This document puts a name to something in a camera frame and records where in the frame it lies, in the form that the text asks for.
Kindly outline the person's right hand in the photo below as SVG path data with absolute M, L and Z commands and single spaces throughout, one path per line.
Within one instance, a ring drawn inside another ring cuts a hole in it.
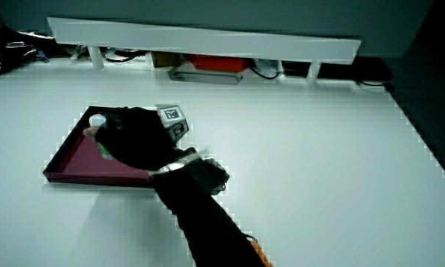
M 109 108 L 100 114 L 105 117 L 105 124 L 90 126 L 83 134 L 125 165 L 163 174 L 202 162 L 194 148 L 177 147 L 156 111 L 123 107 Z

